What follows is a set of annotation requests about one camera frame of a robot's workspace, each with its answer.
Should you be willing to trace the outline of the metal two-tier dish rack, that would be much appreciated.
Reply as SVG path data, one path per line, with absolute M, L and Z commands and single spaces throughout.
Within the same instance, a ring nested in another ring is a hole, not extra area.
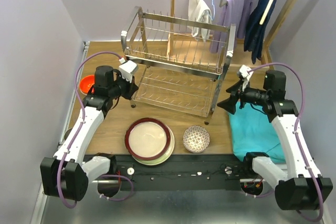
M 121 32 L 127 59 L 144 66 L 132 107 L 146 103 L 205 119 L 209 124 L 228 72 L 235 25 L 190 21 L 135 7 Z

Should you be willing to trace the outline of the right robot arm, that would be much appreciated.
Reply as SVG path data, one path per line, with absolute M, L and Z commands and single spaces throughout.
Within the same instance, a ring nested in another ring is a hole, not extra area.
M 250 67 L 242 65 L 237 74 L 239 81 L 226 90 L 229 98 L 217 105 L 230 114 L 236 113 L 238 103 L 240 109 L 247 103 L 261 106 L 279 137 L 287 170 L 279 168 L 266 153 L 248 152 L 242 173 L 249 178 L 260 175 L 274 190 L 282 210 L 322 210 L 333 183 L 321 175 L 310 155 L 300 128 L 300 111 L 285 98 L 285 73 L 266 71 L 261 90 L 249 86 L 252 74 Z

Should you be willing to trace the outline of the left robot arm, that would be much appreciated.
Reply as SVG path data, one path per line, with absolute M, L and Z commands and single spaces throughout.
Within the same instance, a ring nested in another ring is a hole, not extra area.
M 99 66 L 94 73 L 94 84 L 81 101 L 79 116 L 63 145 L 52 158 L 40 164 L 45 195 L 63 201 L 81 201 L 89 183 L 99 177 L 112 179 L 116 175 L 116 161 L 110 154 L 98 154 L 87 162 L 84 157 L 99 125 L 120 97 L 130 100 L 138 90 L 134 74 L 138 66 L 132 61 L 117 69 Z

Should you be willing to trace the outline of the wooden clothes rack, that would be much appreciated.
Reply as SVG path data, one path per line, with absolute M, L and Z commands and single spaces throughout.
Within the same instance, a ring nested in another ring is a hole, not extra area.
M 269 31 L 268 35 L 264 39 L 263 43 L 263 52 L 261 55 L 261 63 L 270 63 L 271 62 L 271 55 L 269 51 L 269 47 L 274 40 L 275 36 L 277 35 L 280 27 L 283 25 L 284 21 L 286 20 L 287 16 L 289 15 L 290 11 L 294 7 L 297 0 L 286 0 L 284 6 L 282 7 L 279 15 L 277 16 L 271 30 Z M 170 16 L 174 16 L 175 12 L 175 0 L 171 0 L 171 8 L 170 8 Z M 173 35 L 168 35 L 168 44 L 167 44 L 167 53 L 168 59 L 171 59 L 172 52 L 173 52 L 173 41 L 175 33 Z

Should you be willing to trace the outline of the teal cloth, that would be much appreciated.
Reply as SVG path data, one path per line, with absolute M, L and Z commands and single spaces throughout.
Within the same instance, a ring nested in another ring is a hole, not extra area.
M 245 104 L 240 109 L 239 106 L 237 103 L 235 114 L 229 114 L 233 154 L 242 162 L 248 152 L 263 152 L 275 164 L 284 164 L 279 137 L 267 115 L 261 112 L 262 107 Z

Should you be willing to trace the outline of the orange bowl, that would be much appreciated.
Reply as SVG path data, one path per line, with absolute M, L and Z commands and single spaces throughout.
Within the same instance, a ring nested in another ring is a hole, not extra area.
M 79 90 L 82 94 L 87 94 L 93 85 L 94 85 L 94 75 L 91 74 L 81 79 L 79 83 Z

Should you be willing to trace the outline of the red rimmed white plate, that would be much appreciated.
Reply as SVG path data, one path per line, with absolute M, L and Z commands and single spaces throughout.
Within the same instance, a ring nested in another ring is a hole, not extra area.
M 170 147 L 171 134 L 168 127 L 154 118 L 141 118 L 127 129 L 124 144 L 128 152 L 145 161 L 161 157 Z

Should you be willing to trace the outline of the patterned small bowl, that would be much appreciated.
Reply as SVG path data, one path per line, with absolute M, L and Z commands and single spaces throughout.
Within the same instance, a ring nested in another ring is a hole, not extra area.
M 188 127 L 183 134 L 183 145 L 192 153 L 205 151 L 209 144 L 210 135 L 204 127 L 193 125 Z

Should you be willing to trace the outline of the navy blue garment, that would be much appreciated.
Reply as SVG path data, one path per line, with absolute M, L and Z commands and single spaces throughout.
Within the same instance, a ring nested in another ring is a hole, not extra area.
M 266 31 L 266 26 L 270 20 L 270 16 L 273 13 L 277 0 L 274 0 L 269 12 L 266 16 L 266 19 L 262 25 L 259 24 L 262 15 L 267 7 L 269 0 L 259 0 L 256 8 L 252 11 L 245 32 L 244 39 L 244 51 L 251 52 L 251 61 L 252 64 L 255 64 L 257 60 L 261 60 L 262 55 L 262 46 Z

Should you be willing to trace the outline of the pale green plate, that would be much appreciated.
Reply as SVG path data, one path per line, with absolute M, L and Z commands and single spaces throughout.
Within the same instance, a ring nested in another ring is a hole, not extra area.
M 175 148 L 175 137 L 174 137 L 173 131 L 170 129 L 170 127 L 168 126 L 167 128 L 168 128 L 168 130 L 170 132 L 170 136 L 171 136 L 171 142 L 170 142 L 170 145 L 169 145 L 167 151 L 162 156 L 160 156 L 159 158 L 151 160 L 151 161 L 145 161 L 145 160 L 142 160 L 142 159 L 139 159 L 139 158 L 136 158 L 136 157 L 133 156 L 133 158 L 138 163 L 143 164 L 143 165 L 148 165 L 148 166 L 155 166 L 155 165 L 159 165 L 159 164 L 164 163 L 172 155 L 172 153 L 174 151 L 174 148 Z

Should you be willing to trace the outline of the steel cup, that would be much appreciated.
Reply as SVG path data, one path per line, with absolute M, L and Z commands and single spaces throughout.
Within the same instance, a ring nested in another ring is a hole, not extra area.
M 71 133 L 72 128 L 69 128 L 65 133 L 64 133 L 64 141 L 68 138 L 69 134 Z

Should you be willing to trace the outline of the lavender towel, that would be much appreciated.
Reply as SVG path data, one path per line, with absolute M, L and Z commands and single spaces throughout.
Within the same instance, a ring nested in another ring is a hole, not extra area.
M 245 37 L 246 26 L 250 17 L 254 0 L 227 0 L 227 4 L 222 9 L 216 25 L 229 27 L 236 25 L 235 37 L 243 39 Z

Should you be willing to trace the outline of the white cloth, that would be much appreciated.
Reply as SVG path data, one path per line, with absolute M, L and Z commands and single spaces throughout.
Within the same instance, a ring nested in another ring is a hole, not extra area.
M 188 19 L 194 22 L 212 23 L 212 12 L 204 0 L 189 0 L 188 2 Z M 206 41 L 209 39 L 210 30 L 196 26 L 188 26 L 192 30 L 192 36 Z

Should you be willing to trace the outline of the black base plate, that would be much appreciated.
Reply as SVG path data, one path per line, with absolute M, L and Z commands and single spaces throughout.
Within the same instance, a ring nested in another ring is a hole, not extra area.
M 113 162 L 118 178 L 100 177 L 98 192 L 113 196 L 119 191 L 237 190 L 260 193 L 260 176 L 249 173 L 232 154 L 171 155 L 149 166 L 130 155 L 117 155 Z

